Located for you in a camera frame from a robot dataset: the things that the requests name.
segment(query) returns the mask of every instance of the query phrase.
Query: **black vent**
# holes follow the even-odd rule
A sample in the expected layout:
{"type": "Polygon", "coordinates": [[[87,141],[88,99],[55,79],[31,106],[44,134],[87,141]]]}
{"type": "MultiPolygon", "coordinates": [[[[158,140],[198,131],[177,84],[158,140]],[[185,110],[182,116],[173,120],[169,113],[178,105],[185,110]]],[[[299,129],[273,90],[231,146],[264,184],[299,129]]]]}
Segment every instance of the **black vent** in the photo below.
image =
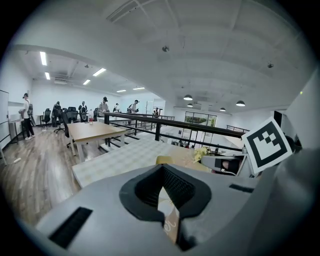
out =
{"type": "Polygon", "coordinates": [[[49,237],[49,239],[61,246],[67,248],[73,238],[79,232],[81,227],[89,218],[92,210],[79,207],[65,222],[49,237]]]}
{"type": "Polygon", "coordinates": [[[239,190],[239,191],[242,191],[242,192],[247,192],[247,193],[252,193],[254,191],[254,188],[247,187],[247,186],[240,186],[240,185],[237,185],[237,184],[231,184],[229,186],[229,188],[234,189],[234,190],[239,190]]]}

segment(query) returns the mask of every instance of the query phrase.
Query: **desk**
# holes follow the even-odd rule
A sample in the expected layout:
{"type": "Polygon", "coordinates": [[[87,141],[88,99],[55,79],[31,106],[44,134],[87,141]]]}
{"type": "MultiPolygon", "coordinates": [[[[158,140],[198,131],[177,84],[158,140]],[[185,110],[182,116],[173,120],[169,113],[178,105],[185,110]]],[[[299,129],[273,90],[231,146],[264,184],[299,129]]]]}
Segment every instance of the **desk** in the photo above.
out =
{"type": "Polygon", "coordinates": [[[75,149],[73,140],[76,143],[76,147],[79,152],[80,161],[84,162],[85,157],[82,151],[82,144],[86,144],[91,141],[97,141],[101,139],[107,139],[114,136],[121,136],[121,146],[125,145],[125,133],[126,130],[120,129],[101,122],[75,122],[68,123],[69,137],[71,142],[72,153],[75,156],[75,149]]]}
{"type": "Polygon", "coordinates": [[[178,166],[197,171],[211,169],[194,162],[195,151],[150,139],[140,139],[116,148],[94,159],[72,167],[72,172],[81,188],[104,178],[156,164],[158,156],[170,156],[178,166]]]}

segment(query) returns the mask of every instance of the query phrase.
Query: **whiteboard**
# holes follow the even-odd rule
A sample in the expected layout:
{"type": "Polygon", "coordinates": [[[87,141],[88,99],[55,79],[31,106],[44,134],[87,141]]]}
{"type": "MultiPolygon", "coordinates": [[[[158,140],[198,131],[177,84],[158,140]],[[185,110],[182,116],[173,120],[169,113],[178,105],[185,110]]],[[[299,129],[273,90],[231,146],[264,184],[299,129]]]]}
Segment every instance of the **whiteboard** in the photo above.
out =
{"type": "Polygon", "coordinates": [[[8,101],[9,93],[0,90],[0,124],[8,121],[8,101]]]}

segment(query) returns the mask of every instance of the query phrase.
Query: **table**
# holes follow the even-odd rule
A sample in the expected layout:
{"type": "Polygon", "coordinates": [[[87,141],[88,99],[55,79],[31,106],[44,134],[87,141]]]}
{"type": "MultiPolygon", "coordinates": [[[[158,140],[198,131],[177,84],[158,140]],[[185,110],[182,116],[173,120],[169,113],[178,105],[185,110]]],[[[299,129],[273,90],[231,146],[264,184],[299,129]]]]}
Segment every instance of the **table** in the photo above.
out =
{"type": "Polygon", "coordinates": [[[72,148],[72,153],[75,156],[75,148],[73,140],[76,143],[76,147],[79,152],[80,161],[84,162],[85,157],[82,151],[82,144],[86,144],[90,141],[97,141],[97,146],[99,147],[98,140],[107,139],[114,136],[121,136],[121,146],[125,145],[125,129],[114,127],[101,122],[75,122],[68,123],[69,138],[72,148]]]}
{"type": "Polygon", "coordinates": [[[85,186],[98,180],[127,173],[156,164],[158,156],[170,156],[173,163],[190,169],[210,172],[211,169],[194,162],[195,151],[151,139],[140,139],[116,148],[94,159],[72,167],[79,185],[85,186]]]}

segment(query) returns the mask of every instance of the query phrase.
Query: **dark pants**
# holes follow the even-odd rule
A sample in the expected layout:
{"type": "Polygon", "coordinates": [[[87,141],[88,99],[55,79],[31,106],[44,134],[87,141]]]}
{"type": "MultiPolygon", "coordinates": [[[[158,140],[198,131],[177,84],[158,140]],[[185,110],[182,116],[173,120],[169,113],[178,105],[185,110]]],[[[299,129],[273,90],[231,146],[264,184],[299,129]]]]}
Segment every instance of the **dark pants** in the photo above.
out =
{"type": "Polygon", "coordinates": [[[32,135],[35,135],[34,129],[32,128],[32,125],[31,125],[30,118],[25,118],[24,119],[24,124],[25,124],[26,136],[30,137],[30,133],[32,135]]]}

